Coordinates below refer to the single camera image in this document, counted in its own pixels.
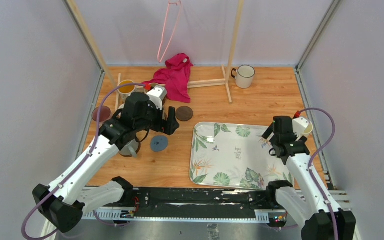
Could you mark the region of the cream white mug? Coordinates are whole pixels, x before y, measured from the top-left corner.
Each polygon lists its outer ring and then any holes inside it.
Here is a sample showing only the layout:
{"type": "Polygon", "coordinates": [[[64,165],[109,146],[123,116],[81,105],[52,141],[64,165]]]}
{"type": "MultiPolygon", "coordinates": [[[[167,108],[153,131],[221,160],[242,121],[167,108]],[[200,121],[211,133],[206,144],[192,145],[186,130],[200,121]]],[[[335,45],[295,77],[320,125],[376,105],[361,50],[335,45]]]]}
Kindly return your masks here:
{"type": "Polygon", "coordinates": [[[311,121],[308,122],[308,126],[303,132],[303,135],[307,138],[314,130],[314,125],[311,121]]]}

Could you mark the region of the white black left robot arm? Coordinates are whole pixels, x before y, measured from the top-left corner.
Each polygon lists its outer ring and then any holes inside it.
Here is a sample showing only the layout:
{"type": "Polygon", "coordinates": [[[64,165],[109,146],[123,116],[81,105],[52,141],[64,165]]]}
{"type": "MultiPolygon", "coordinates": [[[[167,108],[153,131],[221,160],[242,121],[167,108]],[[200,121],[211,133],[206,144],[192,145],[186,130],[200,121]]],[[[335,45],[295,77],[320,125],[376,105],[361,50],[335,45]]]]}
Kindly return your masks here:
{"type": "Polygon", "coordinates": [[[124,108],[99,125],[97,136],[75,162],[48,185],[38,184],[33,198],[38,211],[58,231],[71,231],[90,213],[108,204],[122,207],[134,202],[133,186],[122,177],[92,190],[84,190],[97,171],[129,143],[137,140],[137,133],[152,130],[172,135],[179,128],[176,109],[169,107],[164,118],[163,99],[167,91],[154,87],[147,93],[134,92],[125,100],[124,108]]]}

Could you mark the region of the grey ceramic mug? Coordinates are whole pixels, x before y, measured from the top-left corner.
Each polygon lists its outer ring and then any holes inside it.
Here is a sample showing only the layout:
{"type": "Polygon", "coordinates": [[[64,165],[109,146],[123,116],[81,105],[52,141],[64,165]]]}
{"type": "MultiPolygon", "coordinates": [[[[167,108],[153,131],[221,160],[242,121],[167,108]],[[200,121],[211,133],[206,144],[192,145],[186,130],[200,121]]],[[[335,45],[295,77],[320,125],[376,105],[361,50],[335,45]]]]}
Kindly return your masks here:
{"type": "Polygon", "coordinates": [[[136,158],[138,156],[138,152],[140,151],[141,143],[134,139],[128,142],[118,153],[126,158],[133,157],[136,158]]]}

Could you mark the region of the pink ceramic mug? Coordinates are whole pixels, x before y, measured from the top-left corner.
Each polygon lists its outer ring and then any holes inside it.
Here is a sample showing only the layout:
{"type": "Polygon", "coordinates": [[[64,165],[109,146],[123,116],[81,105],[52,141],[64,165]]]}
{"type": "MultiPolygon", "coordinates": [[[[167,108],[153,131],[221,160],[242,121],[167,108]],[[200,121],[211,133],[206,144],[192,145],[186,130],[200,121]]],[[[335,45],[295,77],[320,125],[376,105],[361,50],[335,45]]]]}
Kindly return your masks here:
{"type": "Polygon", "coordinates": [[[112,111],[108,106],[97,107],[92,112],[91,118],[94,122],[103,123],[112,116],[112,111]]]}

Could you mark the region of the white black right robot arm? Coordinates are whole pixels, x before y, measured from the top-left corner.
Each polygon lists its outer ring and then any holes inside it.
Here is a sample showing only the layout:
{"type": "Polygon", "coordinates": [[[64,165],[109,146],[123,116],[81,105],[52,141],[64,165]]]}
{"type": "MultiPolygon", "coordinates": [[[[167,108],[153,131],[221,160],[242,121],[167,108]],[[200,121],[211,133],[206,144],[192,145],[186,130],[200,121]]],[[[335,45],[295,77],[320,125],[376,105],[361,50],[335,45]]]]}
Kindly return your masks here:
{"type": "Polygon", "coordinates": [[[313,166],[306,138],[312,123],[305,117],[275,116],[262,135],[298,182],[301,194],[287,180],[269,182],[265,201],[272,209],[283,207],[300,228],[303,240],[352,240],[356,218],[328,191],[313,166]]]}

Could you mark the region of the glass mug yellow inside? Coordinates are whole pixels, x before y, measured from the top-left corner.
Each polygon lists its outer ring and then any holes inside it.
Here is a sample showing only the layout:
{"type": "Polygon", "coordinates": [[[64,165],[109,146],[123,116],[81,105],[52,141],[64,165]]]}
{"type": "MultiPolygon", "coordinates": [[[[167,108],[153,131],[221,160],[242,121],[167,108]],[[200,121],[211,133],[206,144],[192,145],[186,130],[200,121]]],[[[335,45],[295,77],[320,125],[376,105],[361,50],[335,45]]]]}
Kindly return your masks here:
{"type": "Polygon", "coordinates": [[[137,86],[134,85],[132,80],[123,80],[119,83],[119,86],[118,92],[124,102],[132,93],[136,92],[137,86]]]}

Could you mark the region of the blue coaster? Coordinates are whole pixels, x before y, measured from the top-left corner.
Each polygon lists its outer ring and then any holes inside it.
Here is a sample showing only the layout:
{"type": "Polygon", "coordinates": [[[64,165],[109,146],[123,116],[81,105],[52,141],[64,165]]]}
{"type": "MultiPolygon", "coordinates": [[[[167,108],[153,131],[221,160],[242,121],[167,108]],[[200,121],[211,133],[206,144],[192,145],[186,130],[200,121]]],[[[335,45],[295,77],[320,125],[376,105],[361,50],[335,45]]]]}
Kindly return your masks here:
{"type": "Polygon", "coordinates": [[[153,152],[162,152],[168,147],[168,145],[169,140],[163,135],[154,136],[150,141],[150,149],[153,152]]]}

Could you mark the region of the dark wooden coaster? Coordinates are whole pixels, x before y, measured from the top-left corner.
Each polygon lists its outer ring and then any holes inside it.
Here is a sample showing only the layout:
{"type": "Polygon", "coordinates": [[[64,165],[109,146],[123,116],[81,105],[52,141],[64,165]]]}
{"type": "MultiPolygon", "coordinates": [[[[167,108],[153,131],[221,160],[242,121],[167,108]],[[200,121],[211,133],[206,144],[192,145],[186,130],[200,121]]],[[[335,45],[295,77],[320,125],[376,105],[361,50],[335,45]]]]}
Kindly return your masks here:
{"type": "Polygon", "coordinates": [[[188,106],[181,106],[175,111],[176,118],[181,122],[187,122],[194,116],[193,110],[188,106]]]}

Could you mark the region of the white enamel mug black rim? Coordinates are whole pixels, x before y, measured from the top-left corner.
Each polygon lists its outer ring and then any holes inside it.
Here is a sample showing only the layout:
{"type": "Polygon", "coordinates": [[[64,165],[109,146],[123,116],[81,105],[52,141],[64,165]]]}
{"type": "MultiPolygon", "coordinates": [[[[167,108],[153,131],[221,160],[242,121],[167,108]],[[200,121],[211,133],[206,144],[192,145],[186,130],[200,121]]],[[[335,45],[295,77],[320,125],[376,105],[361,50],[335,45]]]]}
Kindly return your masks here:
{"type": "Polygon", "coordinates": [[[252,66],[245,64],[238,68],[232,68],[230,74],[239,88],[247,89],[253,82],[256,70],[252,66]]]}

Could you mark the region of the magenta cloth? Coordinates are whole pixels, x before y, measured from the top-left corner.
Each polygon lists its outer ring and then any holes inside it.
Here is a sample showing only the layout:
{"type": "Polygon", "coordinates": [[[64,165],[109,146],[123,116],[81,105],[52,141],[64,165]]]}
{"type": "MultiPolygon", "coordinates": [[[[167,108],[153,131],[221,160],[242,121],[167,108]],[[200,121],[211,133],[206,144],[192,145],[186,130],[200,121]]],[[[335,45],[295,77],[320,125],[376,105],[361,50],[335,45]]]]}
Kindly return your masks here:
{"type": "Polygon", "coordinates": [[[143,84],[163,84],[167,90],[166,97],[171,101],[187,103],[191,102],[188,94],[188,83],[191,76],[190,58],[185,53],[179,53],[165,62],[166,68],[160,68],[153,75],[152,80],[143,84]]]}

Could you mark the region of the floral white serving tray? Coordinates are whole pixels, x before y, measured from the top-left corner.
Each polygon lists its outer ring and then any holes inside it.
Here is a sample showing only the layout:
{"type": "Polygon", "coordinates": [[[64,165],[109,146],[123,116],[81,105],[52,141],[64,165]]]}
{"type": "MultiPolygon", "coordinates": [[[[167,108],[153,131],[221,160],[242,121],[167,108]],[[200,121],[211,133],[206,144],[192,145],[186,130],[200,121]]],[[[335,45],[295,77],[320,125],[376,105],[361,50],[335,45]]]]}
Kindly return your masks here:
{"type": "Polygon", "coordinates": [[[295,179],[271,144],[267,126],[200,122],[194,126],[189,178],[203,186],[265,190],[269,182],[295,179]]]}

